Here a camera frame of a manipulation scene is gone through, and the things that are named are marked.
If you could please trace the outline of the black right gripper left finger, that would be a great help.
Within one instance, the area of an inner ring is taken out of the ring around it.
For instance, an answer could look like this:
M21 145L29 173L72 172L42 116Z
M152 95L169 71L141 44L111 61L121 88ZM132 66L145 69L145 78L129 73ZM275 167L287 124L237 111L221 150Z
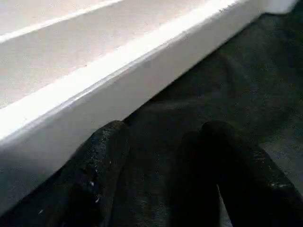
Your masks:
M130 151L122 121L95 131L53 176L39 227L106 227L116 185Z

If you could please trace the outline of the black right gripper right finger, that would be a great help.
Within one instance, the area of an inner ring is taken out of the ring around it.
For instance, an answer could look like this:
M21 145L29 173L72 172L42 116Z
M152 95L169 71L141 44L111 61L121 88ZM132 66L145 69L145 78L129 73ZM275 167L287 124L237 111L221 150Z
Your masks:
M171 173L171 224L300 227L303 197L267 152L222 121L186 133Z

